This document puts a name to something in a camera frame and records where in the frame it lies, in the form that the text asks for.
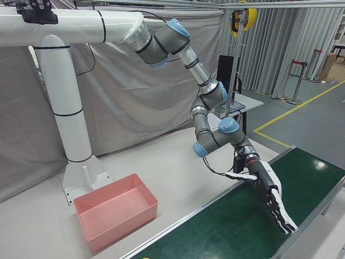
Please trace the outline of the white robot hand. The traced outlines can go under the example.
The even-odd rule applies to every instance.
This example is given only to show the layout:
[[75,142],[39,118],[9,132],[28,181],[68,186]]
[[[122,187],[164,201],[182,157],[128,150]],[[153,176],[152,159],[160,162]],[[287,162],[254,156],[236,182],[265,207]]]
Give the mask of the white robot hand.
[[259,197],[266,204],[277,225],[284,234],[292,234],[298,226],[290,218],[282,201],[282,187],[279,178],[268,162],[252,160],[247,165],[248,174],[226,173],[225,176],[234,180],[254,182]]

